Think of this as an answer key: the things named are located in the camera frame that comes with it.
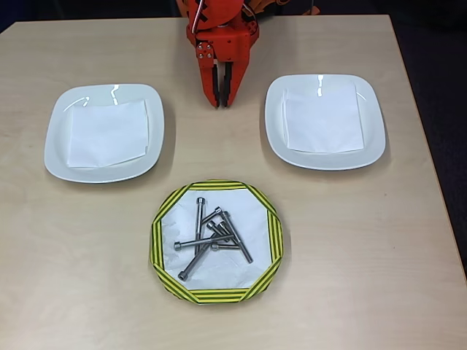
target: yellow and black striped tape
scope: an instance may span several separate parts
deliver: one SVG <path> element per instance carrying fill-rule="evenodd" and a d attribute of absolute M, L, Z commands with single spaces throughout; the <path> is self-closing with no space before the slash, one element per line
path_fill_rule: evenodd
<path fill-rule="evenodd" d="M 162 224 L 161 220 L 165 214 L 187 191 L 224 191 L 224 190 L 249 190 L 266 207 L 268 213 L 269 246 L 271 249 L 272 264 L 264 271 L 260 278 L 250 287 L 241 289 L 196 289 L 188 290 L 176 279 L 170 276 L 164 269 L 162 251 Z M 187 300 L 196 304 L 212 303 L 237 303 L 250 299 L 264 292 L 274 278 L 284 255 L 284 240 L 282 237 L 282 225 L 277 217 L 277 211 L 269 199 L 257 188 L 238 181 L 230 180 L 208 180 L 194 182 L 175 190 L 161 204 L 153 221 L 152 244 L 150 259 L 159 279 L 164 287 L 179 299 Z"/>

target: bolt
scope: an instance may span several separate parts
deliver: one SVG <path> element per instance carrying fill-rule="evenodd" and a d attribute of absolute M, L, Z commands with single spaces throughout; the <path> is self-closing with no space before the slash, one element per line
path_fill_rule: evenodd
<path fill-rule="evenodd" d="M 200 240 L 201 239 L 201 221 L 203 220 L 203 207 L 204 203 L 206 201 L 204 198 L 199 197 L 196 199 L 196 204 L 198 204 L 197 211 L 196 211 L 196 231 L 195 231 L 195 239 Z M 199 252 L 199 246 L 195 246 L 195 254 L 198 254 Z"/>
<path fill-rule="evenodd" d="M 186 246 L 200 246 L 202 244 L 211 244 L 217 241 L 224 241 L 227 237 L 233 238 L 234 235 L 214 237 L 214 238 L 203 238 L 203 239 L 199 239 L 195 241 L 188 241 L 188 242 L 175 242 L 174 249 L 181 250 L 181 248 L 185 248 Z"/>
<path fill-rule="evenodd" d="M 219 235 L 217 233 L 213 233 L 212 236 L 210 238 L 216 238 L 218 237 Z M 196 264 L 198 263 L 198 261 L 203 257 L 204 253 L 207 251 L 207 249 L 209 248 L 210 244 L 203 244 L 201 246 L 201 248 L 199 249 L 199 252 L 197 255 L 195 255 L 195 257 L 190 261 L 190 263 L 188 264 L 188 266 L 178 274 L 178 278 L 180 279 L 180 281 L 186 281 L 187 278 L 188 278 L 188 275 L 190 274 L 190 272 L 193 270 L 193 268 L 196 266 Z"/>
<path fill-rule="evenodd" d="M 244 245 L 243 241 L 240 239 L 240 235 L 236 232 L 235 227 L 232 224 L 232 221 L 230 220 L 230 215 L 228 214 L 227 211 L 223 211 L 222 213 L 220 213 L 220 216 L 223 218 L 224 221 L 221 222 L 219 226 L 224 228 L 227 232 L 230 232 L 235 236 L 235 241 L 237 242 L 240 249 L 242 250 L 242 253 L 245 256 L 245 259 L 247 259 L 247 262 L 251 264 L 253 262 L 253 258 L 248 252 L 248 249 Z"/>
<path fill-rule="evenodd" d="M 236 244 L 218 244 L 218 243 L 213 243 L 211 244 L 211 250 L 213 251 L 218 251 L 218 250 L 238 250 L 240 249 L 239 246 Z"/>
<path fill-rule="evenodd" d="M 220 215 L 220 213 L 222 213 L 222 209 L 218 206 L 216 209 L 214 209 L 214 211 L 211 214 L 209 214 L 203 219 L 203 221 L 201 221 L 201 224 L 206 224 L 208 221 L 214 219 L 217 215 Z"/>
<path fill-rule="evenodd" d="M 217 229 L 223 234 L 223 236 L 230 236 L 232 233 L 228 232 L 224 227 L 222 227 L 221 225 L 218 225 L 217 226 Z"/>

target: wooden table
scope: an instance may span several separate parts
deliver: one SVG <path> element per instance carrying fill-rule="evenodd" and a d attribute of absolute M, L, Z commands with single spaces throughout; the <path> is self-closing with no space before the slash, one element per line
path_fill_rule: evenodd
<path fill-rule="evenodd" d="M 279 76 L 367 79 L 388 147 L 372 166 L 282 162 L 263 105 Z M 158 90 L 166 139 L 127 182 L 45 170 L 50 113 L 80 85 Z M 196 306 L 148 263 L 150 223 L 176 187 L 207 178 L 261 188 L 285 259 L 260 297 Z M 235 104 L 213 109 L 185 21 L 18 23 L 0 36 L 0 349 L 465 349 L 467 288 L 409 81 L 385 16 L 266 20 Z"/>

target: white plate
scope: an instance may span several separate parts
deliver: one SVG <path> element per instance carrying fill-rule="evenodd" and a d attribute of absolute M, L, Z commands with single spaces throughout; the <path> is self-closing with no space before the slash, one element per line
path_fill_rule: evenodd
<path fill-rule="evenodd" d="M 337 87 L 353 82 L 358 96 L 358 108 L 365 147 L 341 153 L 308 153 L 287 148 L 282 117 L 282 94 L 285 89 L 305 94 L 317 92 L 320 79 L 325 87 Z M 361 168 L 376 162 L 385 151 L 386 134 L 381 109 L 371 85 L 355 75 L 308 74 L 287 75 L 273 81 L 268 90 L 265 108 L 266 133 L 271 148 L 285 162 L 302 168 L 317 170 L 347 170 Z"/>
<path fill-rule="evenodd" d="M 145 100 L 149 127 L 146 155 L 104 168 L 69 168 L 72 119 L 71 106 L 111 106 Z M 152 87 L 142 84 L 93 85 L 66 91 L 55 103 L 45 140 L 44 162 L 54 176 L 73 182 L 117 182 L 139 176 L 151 169 L 159 158 L 163 142 L 163 108 L 161 97 Z"/>

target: white napkin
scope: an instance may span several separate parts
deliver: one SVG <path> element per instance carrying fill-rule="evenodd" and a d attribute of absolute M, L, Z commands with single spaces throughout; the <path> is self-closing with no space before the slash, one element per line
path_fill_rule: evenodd
<path fill-rule="evenodd" d="M 249 264 L 239 250 L 214 252 L 209 249 L 188 280 L 182 282 L 178 274 L 193 259 L 195 251 L 193 247 L 175 251 L 174 242 L 195 238 L 198 197 L 206 199 L 205 215 L 213 212 L 217 206 L 229 212 L 253 262 Z M 220 219 L 215 218 L 214 221 L 219 223 Z M 248 288 L 271 265 L 266 208 L 249 190 L 188 191 L 162 218 L 161 224 L 165 270 L 188 289 Z M 203 232 L 203 238 L 212 235 L 206 226 L 203 226 Z"/>
<path fill-rule="evenodd" d="M 284 92 L 285 141 L 289 149 L 313 153 L 337 153 L 364 148 L 355 85 L 310 96 Z"/>
<path fill-rule="evenodd" d="M 68 167 L 100 168 L 146 154 L 144 101 L 117 106 L 73 106 Z"/>

